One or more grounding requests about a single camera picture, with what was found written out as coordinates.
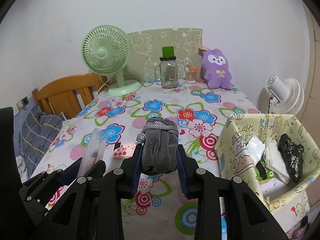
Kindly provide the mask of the wooden headboard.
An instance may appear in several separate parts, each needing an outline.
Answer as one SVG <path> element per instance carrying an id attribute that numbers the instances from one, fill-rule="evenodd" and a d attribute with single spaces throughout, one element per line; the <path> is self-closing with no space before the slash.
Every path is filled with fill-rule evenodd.
<path id="1" fill-rule="evenodd" d="M 32 91 L 33 99 L 48 114 L 63 113 L 66 118 L 76 117 L 80 103 L 87 106 L 93 99 L 93 89 L 99 89 L 107 77 L 93 73 L 72 75 L 54 80 L 41 89 Z"/>

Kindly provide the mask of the grey plaid pillow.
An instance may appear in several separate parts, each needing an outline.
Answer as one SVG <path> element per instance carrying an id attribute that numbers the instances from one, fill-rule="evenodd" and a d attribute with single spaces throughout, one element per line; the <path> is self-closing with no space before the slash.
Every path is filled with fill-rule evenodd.
<path id="1" fill-rule="evenodd" d="M 63 121 L 63 114 L 47 114 L 38 105 L 30 110 L 18 135 L 18 170 L 23 181 L 31 177 L 59 134 Z"/>

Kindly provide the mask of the grey drawstring pouch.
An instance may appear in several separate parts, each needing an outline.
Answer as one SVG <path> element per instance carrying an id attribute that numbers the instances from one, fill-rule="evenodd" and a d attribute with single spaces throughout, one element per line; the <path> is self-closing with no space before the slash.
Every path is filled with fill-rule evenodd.
<path id="1" fill-rule="evenodd" d="M 136 137 L 143 145 L 142 173 L 155 176 L 171 173 L 177 169 L 178 128 L 168 118 L 149 118 Z"/>

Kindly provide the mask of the purple plush bunny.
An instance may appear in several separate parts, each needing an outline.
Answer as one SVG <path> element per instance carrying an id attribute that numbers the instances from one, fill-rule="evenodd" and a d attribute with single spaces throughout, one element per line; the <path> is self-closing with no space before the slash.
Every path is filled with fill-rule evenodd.
<path id="1" fill-rule="evenodd" d="M 201 65 L 204 69 L 204 79 L 207 81 L 209 88 L 231 89 L 232 75 L 228 69 L 228 61 L 221 50 L 204 50 Z"/>

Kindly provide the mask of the black plastic bag bundle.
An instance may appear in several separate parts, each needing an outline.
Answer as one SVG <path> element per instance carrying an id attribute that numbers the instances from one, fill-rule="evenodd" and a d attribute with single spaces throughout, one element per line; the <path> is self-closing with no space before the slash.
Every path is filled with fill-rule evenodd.
<path id="1" fill-rule="evenodd" d="M 298 183 L 303 173 L 303 145 L 295 144 L 285 133 L 279 139 L 278 150 L 290 179 L 294 183 Z"/>

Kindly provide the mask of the green tissue pack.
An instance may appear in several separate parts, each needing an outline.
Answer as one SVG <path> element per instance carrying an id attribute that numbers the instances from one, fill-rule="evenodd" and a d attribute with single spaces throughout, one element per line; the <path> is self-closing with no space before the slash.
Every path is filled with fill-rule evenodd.
<path id="1" fill-rule="evenodd" d="M 254 169 L 256 173 L 256 179 L 259 182 L 267 182 L 268 180 L 274 178 L 274 172 L 266 167 L 265 159 L 263 156 L 260 158 Z"/>

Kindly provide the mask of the white towel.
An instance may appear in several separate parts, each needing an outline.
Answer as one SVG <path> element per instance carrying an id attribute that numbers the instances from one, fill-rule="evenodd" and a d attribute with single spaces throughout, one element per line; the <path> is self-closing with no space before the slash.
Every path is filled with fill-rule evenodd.
<path id="1" fill-rule="evenodd" d="M 269 140 L 265 143 L 263 157 L 265 159 L 266 167 L 273 171 L 283 183 L 288 184 L 290 182 L 290 176 L 286 170 L 285 163 L 277 148 L 277 142 L 275 140 Z"/>

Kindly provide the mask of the glass jar green lid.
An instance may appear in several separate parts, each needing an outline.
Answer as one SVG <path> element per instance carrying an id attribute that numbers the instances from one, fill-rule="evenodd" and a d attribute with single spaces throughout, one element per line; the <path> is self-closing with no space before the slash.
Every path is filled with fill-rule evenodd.
<path id="1" fill-rule="evenodd" d="M 173 46 L 162 47 L 160 63 L 155 67 L 155 77 L 165 89 L 177 88 L 177 64 Z"/>

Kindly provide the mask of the beige door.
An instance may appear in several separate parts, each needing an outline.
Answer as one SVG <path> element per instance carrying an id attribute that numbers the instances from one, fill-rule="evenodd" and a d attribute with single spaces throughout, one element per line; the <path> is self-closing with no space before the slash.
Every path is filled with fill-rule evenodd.
<path id="1" fill-rule="evenodd" d="M 305 87 L 305 101 L 300 113 L 301 122 L 309 132 L 319 130 L 319 25 L 304 5 L 310 38 L 309 72 Z"/>

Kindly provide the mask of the yellow cartoon storage box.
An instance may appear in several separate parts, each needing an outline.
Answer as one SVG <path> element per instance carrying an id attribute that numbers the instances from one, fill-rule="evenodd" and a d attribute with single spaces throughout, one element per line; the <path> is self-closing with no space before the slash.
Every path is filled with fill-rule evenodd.
<path id="1" fill-rule="evenodd" d="M 231 114 L 215 150 L 221 177 L 239 176 L 271 212 L 319 176 L 319 148 L 291 114 Z"/>

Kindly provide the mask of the wall power outlet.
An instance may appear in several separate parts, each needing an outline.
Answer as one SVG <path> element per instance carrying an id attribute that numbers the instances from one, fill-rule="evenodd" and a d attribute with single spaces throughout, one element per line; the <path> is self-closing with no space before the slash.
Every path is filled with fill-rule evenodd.
<path id="1" fill-rule="evenodd" d="M 25 96 L 22 100 L 20 100 L 16 104 L 16 106 L 17 106 L 18 110 L 20 111 L 21 109 L 23 109 L 28 104 L 29 104 L 29 99 Z"/>

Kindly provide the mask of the green patterned cardboard panel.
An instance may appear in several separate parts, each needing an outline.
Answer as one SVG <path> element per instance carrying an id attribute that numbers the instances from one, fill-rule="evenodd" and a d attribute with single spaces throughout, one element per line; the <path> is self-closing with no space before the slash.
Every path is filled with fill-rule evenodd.
<path id="1" fill-rule="evenodd" d="M 202 56 L 202 29 L 154 29 L 128 33 L 130 57 L 123 69 L 124 79 L 148 81 L 158 76 L 163 47 L 172 46 L 176 57 L 178 78 L 182 78 L 187 66 L 199 67 Z"/>

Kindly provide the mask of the white standing fan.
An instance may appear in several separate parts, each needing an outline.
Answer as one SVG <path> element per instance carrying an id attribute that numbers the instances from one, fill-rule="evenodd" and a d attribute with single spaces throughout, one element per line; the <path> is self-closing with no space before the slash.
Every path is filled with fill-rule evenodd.
<path id="1" fill-rule="evenodd" d="M 297 115 L 304 103 L 304 89 L 295 78 L 281 80 L 271 75 L 266 81 L 271 93 L 268 113 Z"/>

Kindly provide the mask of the green desk fan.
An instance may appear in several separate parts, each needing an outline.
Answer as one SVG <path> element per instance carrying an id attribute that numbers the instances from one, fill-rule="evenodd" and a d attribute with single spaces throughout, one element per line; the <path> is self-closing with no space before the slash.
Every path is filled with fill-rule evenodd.
<path id="1" fill-rule="evenodd" d="M 140 82 L 124 79 L 123 69 L 130 57 L 130 42 L 120 28 L 101 25 L 92 29 L 82 42 L 81 56 L 91 72 L 116 76 L 117 83 L 109 87 L 109 96 L 123 96 L 141 88 Z"/>

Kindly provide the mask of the pink wet wipes pack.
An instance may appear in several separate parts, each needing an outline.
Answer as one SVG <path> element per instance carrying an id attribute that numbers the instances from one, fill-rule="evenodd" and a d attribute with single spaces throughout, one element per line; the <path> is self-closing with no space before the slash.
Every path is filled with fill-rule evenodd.
<path id="1" fill-rule="evenodd" d="M 126 159 L 131 158 L 136 148 L 135 142 L 121 143 L 118 142 L 114 145 L 112 158 L 114 159 Z"/>

